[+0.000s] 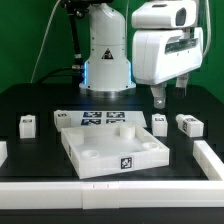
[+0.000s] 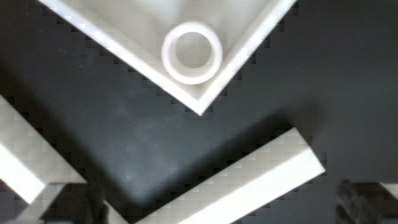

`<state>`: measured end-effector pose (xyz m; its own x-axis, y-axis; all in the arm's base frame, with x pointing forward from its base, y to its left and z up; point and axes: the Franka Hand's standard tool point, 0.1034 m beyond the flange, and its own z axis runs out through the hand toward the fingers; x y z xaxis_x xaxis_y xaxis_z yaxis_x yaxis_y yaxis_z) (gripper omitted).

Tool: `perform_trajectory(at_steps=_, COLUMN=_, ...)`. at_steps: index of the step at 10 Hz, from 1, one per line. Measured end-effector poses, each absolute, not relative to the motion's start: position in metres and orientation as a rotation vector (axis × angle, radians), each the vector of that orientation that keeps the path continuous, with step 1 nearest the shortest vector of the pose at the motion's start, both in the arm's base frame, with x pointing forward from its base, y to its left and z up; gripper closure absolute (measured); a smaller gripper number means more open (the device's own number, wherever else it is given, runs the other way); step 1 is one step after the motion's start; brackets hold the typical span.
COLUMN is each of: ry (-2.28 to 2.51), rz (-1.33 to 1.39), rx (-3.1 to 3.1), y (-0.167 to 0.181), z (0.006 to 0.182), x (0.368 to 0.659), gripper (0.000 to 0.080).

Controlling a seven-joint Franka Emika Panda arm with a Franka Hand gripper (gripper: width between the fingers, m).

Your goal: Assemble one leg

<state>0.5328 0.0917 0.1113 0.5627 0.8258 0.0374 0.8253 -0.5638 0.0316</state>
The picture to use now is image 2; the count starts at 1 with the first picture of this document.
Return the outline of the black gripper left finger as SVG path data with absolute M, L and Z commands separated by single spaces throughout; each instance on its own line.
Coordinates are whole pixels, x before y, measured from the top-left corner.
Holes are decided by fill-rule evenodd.
M 66 184 L 42 220 L 45 224 L 109 224 L 104 192 L 91 184 Z

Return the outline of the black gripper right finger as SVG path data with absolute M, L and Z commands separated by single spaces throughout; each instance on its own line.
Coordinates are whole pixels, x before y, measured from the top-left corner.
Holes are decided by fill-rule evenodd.
M 381 183 L 344 180 L 337 195 L 337 224 L 398 224 L 398 198 Z

